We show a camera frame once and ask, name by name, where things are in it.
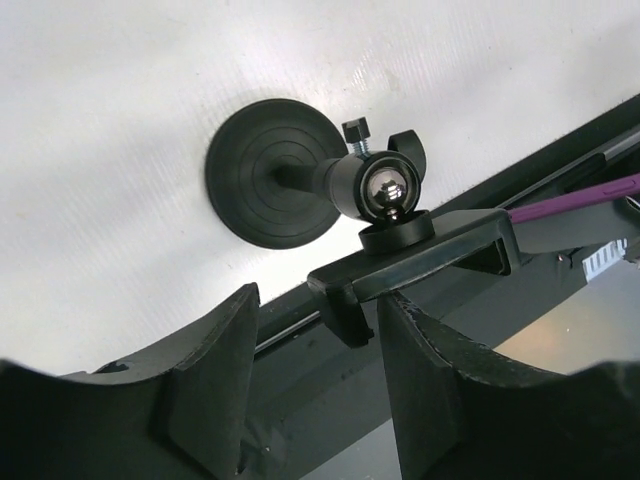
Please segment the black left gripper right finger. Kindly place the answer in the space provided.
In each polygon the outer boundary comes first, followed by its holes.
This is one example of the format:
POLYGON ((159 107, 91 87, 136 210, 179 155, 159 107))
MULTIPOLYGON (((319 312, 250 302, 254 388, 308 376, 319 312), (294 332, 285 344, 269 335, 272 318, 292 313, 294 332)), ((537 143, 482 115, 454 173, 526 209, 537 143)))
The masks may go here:
POLYGON ((405 479, 635 479, 639 365, 563 375, 499 354, 399 293, 377 302, 405 479))

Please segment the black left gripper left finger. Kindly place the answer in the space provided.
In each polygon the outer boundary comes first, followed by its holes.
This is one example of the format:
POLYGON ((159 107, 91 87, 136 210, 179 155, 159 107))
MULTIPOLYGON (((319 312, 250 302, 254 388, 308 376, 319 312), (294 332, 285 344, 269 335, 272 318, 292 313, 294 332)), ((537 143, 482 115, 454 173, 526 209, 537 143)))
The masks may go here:
POLYGON ((200 319, 93 373, 1 364, 5 479, 231 479, 259 320, 247 284, 200 319))

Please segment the black phone stand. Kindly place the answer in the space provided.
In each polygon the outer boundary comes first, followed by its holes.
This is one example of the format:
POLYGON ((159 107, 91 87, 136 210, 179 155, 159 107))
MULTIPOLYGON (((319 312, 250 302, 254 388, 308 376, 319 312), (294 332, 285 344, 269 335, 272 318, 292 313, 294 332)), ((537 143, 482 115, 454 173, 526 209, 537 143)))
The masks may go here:
POLYGON ((440 216, 419 208, 427 172, 412 130, 373 150, 365 118, 334 125, 291 99, 245 106, 214 133, 204 181, 221 222, 272 250, 307 245, 347 217, 364 223, 361 249, 307 277, 323 323, 344 344, 372 338, 362 306, 454 266, 507 276, 521 263, 506 211, 440 216))

